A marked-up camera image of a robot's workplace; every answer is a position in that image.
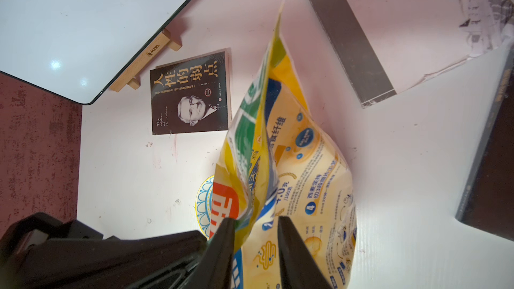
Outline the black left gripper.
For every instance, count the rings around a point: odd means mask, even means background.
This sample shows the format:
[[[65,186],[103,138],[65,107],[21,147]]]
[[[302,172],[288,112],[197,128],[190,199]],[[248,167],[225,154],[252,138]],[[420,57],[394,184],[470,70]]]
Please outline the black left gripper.
[[[123,240],[45,213],[1,238],[2,288],[182,288],[206,249],[199,231]]]

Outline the yellow oats bag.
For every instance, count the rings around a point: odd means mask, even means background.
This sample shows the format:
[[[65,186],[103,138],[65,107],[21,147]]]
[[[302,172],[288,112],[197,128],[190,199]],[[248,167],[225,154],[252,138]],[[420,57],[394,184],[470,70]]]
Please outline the yellow oats bag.
[[[349,285],[357,221],[352,174],[313,120],[292,61],[274,29],[260,71],[228,129],[216,164],[210,234],[236,222],[233,288],[280,288],[278,221],[299,232],[330,288]]]

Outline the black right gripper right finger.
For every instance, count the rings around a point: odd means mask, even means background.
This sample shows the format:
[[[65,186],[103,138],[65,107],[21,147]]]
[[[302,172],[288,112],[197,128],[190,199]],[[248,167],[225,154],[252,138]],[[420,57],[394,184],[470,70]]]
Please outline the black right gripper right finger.
[[[294,223],[286,216],[278,219],[278,248],[283,288],[331,288]]]

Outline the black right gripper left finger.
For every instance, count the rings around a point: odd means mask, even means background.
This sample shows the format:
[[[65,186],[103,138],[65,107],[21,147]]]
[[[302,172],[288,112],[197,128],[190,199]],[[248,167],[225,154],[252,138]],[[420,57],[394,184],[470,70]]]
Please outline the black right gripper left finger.
[[[230,288],[235,221],[225,218],[210,240],[202,259],[184,288]]]

